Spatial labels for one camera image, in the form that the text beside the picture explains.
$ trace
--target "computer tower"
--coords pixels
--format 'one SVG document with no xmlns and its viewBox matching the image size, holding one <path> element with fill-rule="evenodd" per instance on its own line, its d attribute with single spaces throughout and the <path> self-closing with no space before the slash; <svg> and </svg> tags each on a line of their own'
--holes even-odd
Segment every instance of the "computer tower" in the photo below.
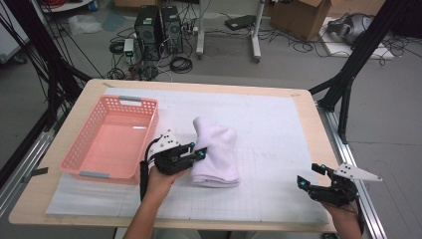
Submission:
<svg viewBox="0 0 422 239">
<path fill-rule="evenodd" d="M 164 28 L 164 41 L 169 54 L 182 53 L 182 31 L 181 21 L 177 8 L 168 6 L 161 8 L 162 25 Z"/>
<path fill-rule="evenodd" d="M 158 7 L 141 6 L 134 23 L 134 30 L 142 60 L 159 60 L 159 46 L 163 42 L 163 36 Z"/>
</svg>

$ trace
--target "plastic bag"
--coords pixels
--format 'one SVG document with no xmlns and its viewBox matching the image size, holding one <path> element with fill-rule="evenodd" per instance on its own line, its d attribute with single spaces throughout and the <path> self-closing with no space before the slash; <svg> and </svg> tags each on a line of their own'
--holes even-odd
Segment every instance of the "plastic bag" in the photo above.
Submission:
<svg viewBox="0 0 422 239">
<path fill-rule="evenodd" d="M 68 19 L 72 35 L 95 33 L 102 30 L 102 24 L 94 16 L 77 15 Z"/>
</svg>

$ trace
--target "white cloth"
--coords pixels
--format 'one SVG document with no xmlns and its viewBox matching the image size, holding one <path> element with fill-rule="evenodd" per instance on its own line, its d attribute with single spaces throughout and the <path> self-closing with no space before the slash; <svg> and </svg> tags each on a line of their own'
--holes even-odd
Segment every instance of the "white cloth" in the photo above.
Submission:
<svg viewBox="0 0 422 239">
<path fill-rule="evenodd" d="M 193 184 L 207 187 L 238 186 L 236 131 L 203 117 L 196 118 L 193 125 L 198 134 L 194 150 L 207 147 L 206 157 L 195 162 L 190 170 Z"/>
</svg>

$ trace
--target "black pole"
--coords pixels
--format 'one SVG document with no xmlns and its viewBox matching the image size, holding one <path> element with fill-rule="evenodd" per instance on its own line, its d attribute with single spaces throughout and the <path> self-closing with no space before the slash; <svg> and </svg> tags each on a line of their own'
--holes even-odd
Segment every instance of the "black pole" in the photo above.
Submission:
<svg viewBox="0 0 422 239">
<path fill-rule="evenodd" d="M 328 89 L 325 96 L 318 101 L 318 105 L 328 112 L 333 112 L 341 99 L 338 134 L 343 143 L 347 143 L 345 133 L 353 81 L 393 24 L 413 2 L 415 0 L 386 0 L 340 72 L 334 78 L 310 89 L 312 95 Z"/>
</svg>

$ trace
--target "white mat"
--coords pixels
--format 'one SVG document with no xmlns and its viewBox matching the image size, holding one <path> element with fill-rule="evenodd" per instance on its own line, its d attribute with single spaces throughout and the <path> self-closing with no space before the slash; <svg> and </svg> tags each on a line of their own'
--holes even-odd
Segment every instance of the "white mat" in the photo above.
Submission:
<svg viewBox="0 0 422 239">
<path fill-rule="evenodd" d="M 329 21 L 334 21 L 336 18 L 326 17 L 323 21 L 323 25 L 319 30 L 319 36 L 326 51 L 334 57 L 349 57 L 351 55 L 350 46 L 345 44 L 341 38 L 339 38 L 335 33 L 328 33 L 326 31 Z M 373 52 L 370 59 L 380 59 L 380 56 L 385 60 L 392 60 L 394 56 L 388 51 L 384 45 L 379 44 L 378 48 Z"/>
<path fill-rule="evenodd" d="M 172 128 L 182 143 L 196 141 L 192 121 L 198 116 L 238 132 L 240 186 L 194 186 L 185 174 L 173 184 L 158 218 L 327 222 L 319 203 L 297 187 L 297 175 L 312 183 L 316 183 L 316 177 L 292 99 L 112 88 L 106 93 L 158 99 L 160 120 L 156 134 Z M 104 184 L 63 175 L 47 213 L 133 216 L 139 201 L 138 187 Z"/>
</svg>

